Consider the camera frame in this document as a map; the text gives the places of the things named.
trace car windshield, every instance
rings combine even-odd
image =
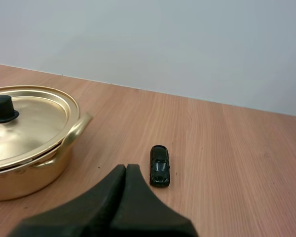
[[[166,167],[167,167],[167,163],[165,162],[157,161],[153,164],[154,171],[165,171]]]

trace white wall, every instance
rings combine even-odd
[[[0,0],[0,64],[296,115],[296,0]]]

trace pot lid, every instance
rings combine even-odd
[[[0,88],[0,169],[28,162],[62,141],[79,119],[77,102],[42,86]]]

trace black foam object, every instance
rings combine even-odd
[[[0,123],[10,122],[19,116],[14,110],[12,98],[9,95],[0,95]]]
[[[139,166],[116,166],[76,199],[23,220],[9,237],[196,237],[193,224],[165,206]]]
[[[137,164],[129,164],[111,236],[196,237],[191,221],[168,208],[150,190]]]
[[[23,220],[9,237],[107,236],[124,189],[126,169],[116,166],[96,186],[76,199]]]

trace pot rim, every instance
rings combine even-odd
[[[25,166],[31,166],[31,165],[39,162],[39,161],[43,161],[46,157],[50,156],[53,153],[54,153],[54,156],[55,156],[56,153],[57,153],[58,148],[60,147],[60,145],[61,144],[58,144],[56,147],[52,148],[50,151],[47,151],[46,153],[44,153],[43,155],[41,155],[39,157],[27,160],[27,161],[25,161],[23,163],[17,163],[17,164],[15,164],[13,166],[9,166],[9,167],[5,167],[3,169],[0,169],[0,174],[5,174],[7,172],[11,172],[11,171],[17,170],[19,168],[23,168]]]

